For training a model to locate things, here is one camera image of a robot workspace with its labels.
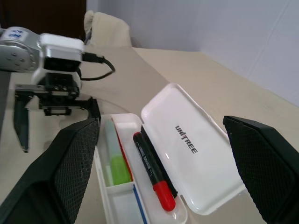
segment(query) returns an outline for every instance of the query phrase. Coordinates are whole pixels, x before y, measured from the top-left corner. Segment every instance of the green highlighter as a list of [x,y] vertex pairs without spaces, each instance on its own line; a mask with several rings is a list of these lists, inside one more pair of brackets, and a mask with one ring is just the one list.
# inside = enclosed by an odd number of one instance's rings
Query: green highlighter
[[131,181],[131,176],[126,162],[122,156],[116,129],[111,119],[105,122],[104,129],[110,159],[113,184],[118,185],[122,183],[128,183]]

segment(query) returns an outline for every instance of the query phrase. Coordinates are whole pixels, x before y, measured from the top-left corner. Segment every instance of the pencil case compartment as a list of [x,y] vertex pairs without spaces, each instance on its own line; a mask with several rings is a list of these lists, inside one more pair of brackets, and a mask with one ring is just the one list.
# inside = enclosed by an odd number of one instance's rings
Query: pencil case compartment
[[[128,184],[135,186],[139,198],[132,200],[139,205],[144,223],[184,224],[188,219],[185,205],[197,214],[209,215],[246,189],[238,174],[227,134],[179,85],[168,84],[149,101],[141,111],[142,121],[135,114],[116,114],[103,115],[102,124],[111,118],[133,175],[133,182]],[[140,132],[141,127],[156,152],[156,162],[163,166],[162,172],[173,185],[172,194],[178,192],[176,207],[171,212],[162,208],[135,147],[133,135]],[[112,188],[109,174],[103,172],[109,162],[102,129],[95,163],[98,174],[101,174],[99,184],[106,203],[105,213],[112,217],[111,204],[117,204],[113,201],[117,193],[112,189],[122,188],[126,192],[128,185]],[[113,222],[108,223],[117,223],[113,218],[111,220]]]
[[107,223],[184,224],[187,220],[187,210],[182,199],[179,196],[175,198],[176,208],[172,212],[162,208],[135,147],[133,135],[141,130],[140,118],[134,114],[103,115],[102,124],[111,118],[120,137],[133,181],[113,185],[109,173],[110,161],[104,127],[101,126],[94,161]]

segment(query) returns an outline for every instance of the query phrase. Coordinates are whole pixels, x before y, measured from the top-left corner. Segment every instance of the beige table surface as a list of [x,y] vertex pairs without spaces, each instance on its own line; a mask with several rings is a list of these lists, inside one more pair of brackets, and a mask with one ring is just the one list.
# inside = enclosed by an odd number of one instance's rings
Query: beige table surface
[[[180,84],[222,127],[224,115],[255,119],[275,127],[296,149],[299,149],[299,108],[236,75],[199,52],[178,52],[150,49],[110,49],[87,46],[86,50],[104,55],[116,67],[117,73],[94,82],[84,82],[82,93],[99,99],[103,113],[132,112],[141,109],[168,82]],[[159,73],[146,64],[138,54]],[[84,77],[103,74],[104,65],[83,63]],[[29,83],[29,75],[13,74],[13,83]],[[24,154],[18,145],[12,126],[13,91],[9,93],[0,141],[0,202],[18,181],[28,165],[53,140],[64,119],[45,118],[30,104],[30,153]],[[76,119],[86,114],[78,113]],[[264,224],[251,198],[240,194],[209,216],[190,210],[189,223],[200,224]],[[77,224],[105,223],[100,189],[95,168],[86,188]]]

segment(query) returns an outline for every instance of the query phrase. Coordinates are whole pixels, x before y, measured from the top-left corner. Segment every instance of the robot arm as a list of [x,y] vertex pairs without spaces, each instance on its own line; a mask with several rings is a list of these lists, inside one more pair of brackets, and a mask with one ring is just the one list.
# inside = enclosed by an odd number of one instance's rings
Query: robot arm
[[[30,85],[15,86],[14,128],[24,152],[29,149],[29,111],[26,105],[34,96],[39,98],[39,109],[43,109],[46,116],[70,115],[72,109],[80,108],[87,109],[90,118],[100,117],[95,99],[76,100],[81,80],[105,78],[114,73],[115,68],[104,57],[84,53],[81,40],[51,34],[39,36],[30,30],[14,27],[2,33],[0,52],[1,70],[34,71]],[[101,77],[82,78],[79,75],[82,61],[105,63],[111,71]]]

